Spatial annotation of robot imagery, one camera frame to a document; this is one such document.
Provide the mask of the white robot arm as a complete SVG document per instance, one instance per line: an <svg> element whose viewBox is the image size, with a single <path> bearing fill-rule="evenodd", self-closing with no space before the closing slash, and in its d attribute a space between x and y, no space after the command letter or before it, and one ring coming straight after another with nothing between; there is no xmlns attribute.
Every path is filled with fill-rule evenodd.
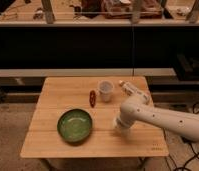
<svg viewBox="0 0 199 171"><path fill-rule="evenodd" d="M199 115L148 105L144 94L132 94L120 105L114 128L126 133L136 121L145 122L199 143Z"/></svg>

